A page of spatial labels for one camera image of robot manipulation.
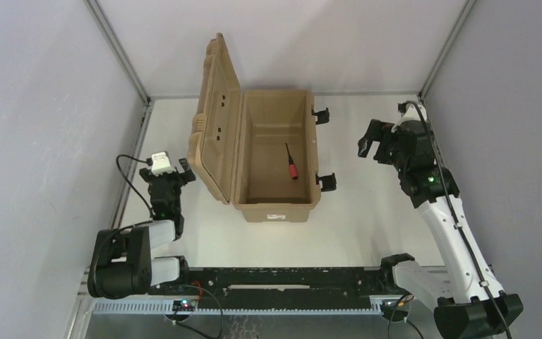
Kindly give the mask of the red handled screwdriver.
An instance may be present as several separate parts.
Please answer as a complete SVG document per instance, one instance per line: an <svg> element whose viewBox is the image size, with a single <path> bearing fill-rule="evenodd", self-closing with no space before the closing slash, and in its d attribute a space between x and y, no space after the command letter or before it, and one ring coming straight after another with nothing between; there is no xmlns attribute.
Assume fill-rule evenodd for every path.
<svg viewBox="0 0 542 339"><path fill-rule="evenodd" d="M287 143L285 143L285 147L286 147L286 150L287 150L287 156L288 156L288 162L289 162L289 172L290 172L290 176L293 180L297 180L299 178L299 173L298 173L298 170L297 170L297 167L296 167L296 164L291 156L291 153L289 151L289 146Z"/></svg>

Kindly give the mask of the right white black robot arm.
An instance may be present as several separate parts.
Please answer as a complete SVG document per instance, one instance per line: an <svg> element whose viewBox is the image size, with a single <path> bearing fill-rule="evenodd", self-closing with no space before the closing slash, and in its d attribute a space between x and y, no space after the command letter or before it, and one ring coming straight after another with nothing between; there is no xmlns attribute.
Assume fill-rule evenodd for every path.
<svg viewBox="0 0 542 339"><path fill-rule="evenodd" d="M366 157L374 142L374 160L396 169L400 187L429 227L450 279L445 284L412 256L397 254L381 262L388 282L432 311L443 338L509 335L524 306L519 295L506 293L478 248L455 180L436 159L431 132L420 121L373 119L358 141L358 156Z"/></svg>

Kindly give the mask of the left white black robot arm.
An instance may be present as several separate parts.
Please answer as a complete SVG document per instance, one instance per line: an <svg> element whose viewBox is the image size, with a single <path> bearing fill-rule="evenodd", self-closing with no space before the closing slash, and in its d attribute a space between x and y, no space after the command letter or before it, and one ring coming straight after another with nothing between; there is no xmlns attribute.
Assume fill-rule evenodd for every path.
<svg viewBox="0 0 542 339"><path fill-rule="evenodd" d="M143 295L162 283L186 284L189 267L183 256L156 256L153 249L183 235L181 189L195 181L185 158L182 171L169 163L166 153L154 154L139 173L148 185L149 220L116 230L98 232L88 272L92 297L122 299Z"/></svg>

